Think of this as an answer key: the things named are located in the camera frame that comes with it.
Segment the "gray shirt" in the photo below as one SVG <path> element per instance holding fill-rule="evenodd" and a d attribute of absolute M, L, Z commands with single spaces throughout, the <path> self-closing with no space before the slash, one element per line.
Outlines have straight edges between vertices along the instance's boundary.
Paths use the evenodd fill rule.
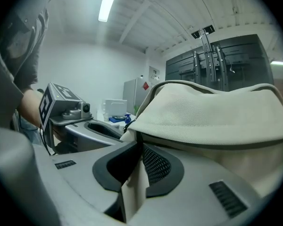
<path fill-rule="evenodd" d="M 0 46 L 3 65 L 19 89 L 37 83 L 38 61 L 48 26 L 47 0 L 21 0 L 15 7 L 17 21 L 11 21 L 6 30 L 12 36 Z"/>
<path fill-rule="evenodd" d="M 20 0 L 0 29 L 0 127 L 9 128 L 23 97 L 37 82 L 41 44 L 48 25 L 48 0 Z"/>

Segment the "person's arm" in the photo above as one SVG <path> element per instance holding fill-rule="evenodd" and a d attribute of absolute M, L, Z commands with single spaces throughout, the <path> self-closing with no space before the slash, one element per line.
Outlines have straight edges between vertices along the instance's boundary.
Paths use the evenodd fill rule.
<path fill-rule="evenodd" d="M 19 107 L 17 108 L 19 114 L 27 121 L 40 127 L 41 119 L 39 114 L 40 97 L 32 88 L 25 88 L 22 90 L 23 98 Z"/>
<path fill-rule="evenodd" d="M 20 71 L 17 73 L 14 80 L 14 83 L 23 93 L 23 98 L 17 110 L 24 119 L 37 127 L 41 124 L 39 115 L 41 99 L 36 94 L 37 92 L 32 90 L 31 85 L 38 82 L 38 62 L 40 50 L 48 24 L 47 10 L 45 10 L 43 16 L 39 16 L 38 19 L 40 24 L 43 24 L 43 26 L 36 31 L 36 44 L 29 57 L 21 66 Z"/>

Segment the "blue object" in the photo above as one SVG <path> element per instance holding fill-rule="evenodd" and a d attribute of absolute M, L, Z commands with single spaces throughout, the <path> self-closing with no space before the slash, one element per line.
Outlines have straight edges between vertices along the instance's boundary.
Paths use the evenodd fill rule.
<path fill-rule="evenodd" d="M 112 123 L 117 123 L 117 122 L 121 122 L 121 121 L 124 121 L 125 119 L 115 119 L 113 117 L 109 117 L 109 121 L 111 121 Z"/>
<path fill-rule="evenodd" d="M 125 116 L 127 117 L 126 120 L 125 120 L 125 124 L 130 123 L 130 121 L 131 121 L 130 114 L 126 114 Z"/>
<path fill-rule="evenodd" d="M 115 119 L 113 117 L 109 117 L 109 121 L 111 121 L 112 123 L 124 121 L 125 124 L 128 124 L 131 121 L 130 114 L 126 114 L 125 116 L 126 118 L 122 118 L 122 119 Z"/>

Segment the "black mesh grille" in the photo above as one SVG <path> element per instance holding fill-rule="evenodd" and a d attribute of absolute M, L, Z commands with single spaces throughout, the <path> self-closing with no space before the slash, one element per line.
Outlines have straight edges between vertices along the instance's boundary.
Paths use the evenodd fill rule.
<path fill-rule="evenodd" d="M 55 163 L 57 169 L 62 169 L 62 168 L 70 167 L 70 166 L 75 165 L 75 164 L 76 163 L 73 160 Z"/>
<path fill-rule="evenodd" d="M 144 146 L 143 148 L 142 161 L 145 165 L 150 185 L 163 179 L 171 170 L 169 161 L 149 149 L 147 146 Z"/>
<path fill-rule="evenodd" d="M 224 182 L 220 181 L 212 183 L 209 187 L 212 189 L 230 218 L 236 217 L 247 209 L 244 203 L 240 201 Z"/>

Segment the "ceiling light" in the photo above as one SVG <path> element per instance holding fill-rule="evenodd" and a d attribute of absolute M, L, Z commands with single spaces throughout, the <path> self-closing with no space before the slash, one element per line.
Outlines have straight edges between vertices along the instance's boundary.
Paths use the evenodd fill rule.
<path fill-rule="evenodd" d="M 113 1 L 114 0 L 102 0 L 99 14 L 100 22 L 107 22 Z"/>
<path fill-rule="evenodd" d="M 270 63 L 271 65 L 283 65 L 283 62 L 280 61 L 273 61 Z"/>

